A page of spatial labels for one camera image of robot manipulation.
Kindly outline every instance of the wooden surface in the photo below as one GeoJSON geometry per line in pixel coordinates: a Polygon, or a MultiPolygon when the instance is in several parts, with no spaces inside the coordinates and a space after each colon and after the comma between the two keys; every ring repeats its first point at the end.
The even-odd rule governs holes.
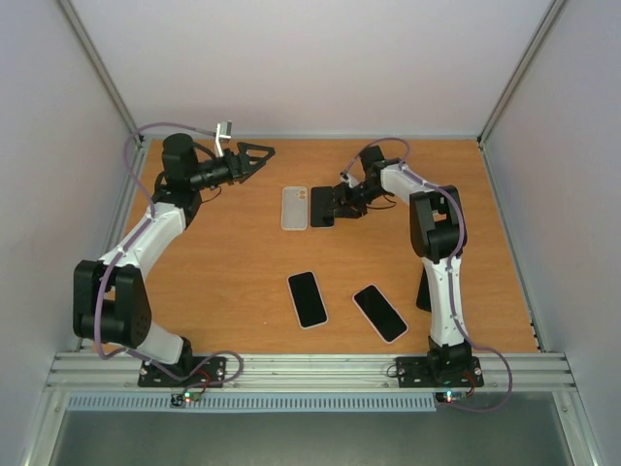
{"type": "MultiPolygon", "coordinates": [[[[276,155],[242,185],[225,185],[201,207],[147,278],[154,318],[186,336],[196,351],[388,353],[427,350],[431,316],[415,307],[422,264],[409,243],[408,207],[337,219],[331,229],[283,231],[285,186],[333,185],[364,141],[256,141],[276,155]],[[329,322],[300,328],[286,278],[313,270],[329,322]],[[409,332],[383,343],[351,297],[375,283],[409,332]]],[[[535,351],[527,311],[483,163],[474,141],[412,141],[409,166],[426,179],[459,188],[468,227],[462,265],[466,325],[478,342],[502,351],[535,351]]],[[[209,141],[203,144],[210,146],[209,141]]],[[[398,143],[382,146],[401,156],[398,143]]],[[[161,141],[149,149],[142,180],[162,170],[161,141]]],[[[360,176],[356,164],[354,175],[360,176]]],[[[211,196],[204,194],[204,199],[211,196]]],[[[138,193],[128,228],[143,215],[138,193]]]]}

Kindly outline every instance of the white wall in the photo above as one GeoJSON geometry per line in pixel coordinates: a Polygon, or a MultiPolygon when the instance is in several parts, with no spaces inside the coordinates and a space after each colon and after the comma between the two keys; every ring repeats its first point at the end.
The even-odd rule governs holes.
{"type": "Polygon", "coordinates": [[[549,0],[75,0],[139,123],[476,136],[549,0]]]}
{"type": "Polygon", "coordinates": [[[552,350],[606,464],[621,458],[621,3],[570,1],[488,144],[552,350]]]}
{"type": "Polygon", "coordinates": [[[52,356],[72,342],[73,269],[103,247],[126,131],[55,2],[3,2],[0,56],[0,464],[11,466],[52,356]]]}

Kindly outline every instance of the black smartphone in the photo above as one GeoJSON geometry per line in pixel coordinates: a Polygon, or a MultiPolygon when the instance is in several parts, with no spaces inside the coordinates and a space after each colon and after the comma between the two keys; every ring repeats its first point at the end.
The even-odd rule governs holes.
{"type": "Polygon", "coordinates": [[[334,226],[334,188],[316,186],[310,190],[310,226],[331,228],[334,226]]]}
{"type": "Polygon", "coordinates": [[[287,283],[302,328],[315,327],[328,321],[326,307],[313,272],[292,275],[287,283]]]}
{"type": "Polygon", "coordinates": [[[408,331],[408,325],[374,284],[353,295],[353,302],[386,343],[408,331]]]}

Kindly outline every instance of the smartphone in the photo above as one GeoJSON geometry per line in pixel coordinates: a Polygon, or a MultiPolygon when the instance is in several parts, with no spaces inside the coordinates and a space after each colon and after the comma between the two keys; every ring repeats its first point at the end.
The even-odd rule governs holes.
{"type": "Polygon", "coordinates": [[[310,226],[331,228],[334,226],[334,188],[316,186],[310,189],[310,226]]]}
{"type": "Polygon", "coordinates": [[[328,321],[326,307],[313,272],[292,275],[287,283],[302,328],[315,327],[328,321]]]}
{"type": "Polygon", "coordinates": [[[282,190],[283,230],[306,230],[309,226],[309,193],[303,186],[288,186],[282,190]]]}
{"type": "Polygon", "coordinates": [[[354,294],[353,302],[384,342],[393,343],[408,331],[406,322],[374,284],[354,294]]]}

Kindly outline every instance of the gray floor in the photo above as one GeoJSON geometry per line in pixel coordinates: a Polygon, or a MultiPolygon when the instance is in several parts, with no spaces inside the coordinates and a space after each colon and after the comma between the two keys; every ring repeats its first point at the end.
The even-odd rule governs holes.
{"type": "Polygon", "coordinates": [[[543,466],[572,462],[552,396],[518,394],[501,411],[484,415],[450,408],[415,414],[70,412],[51,464],[543,466]]]}

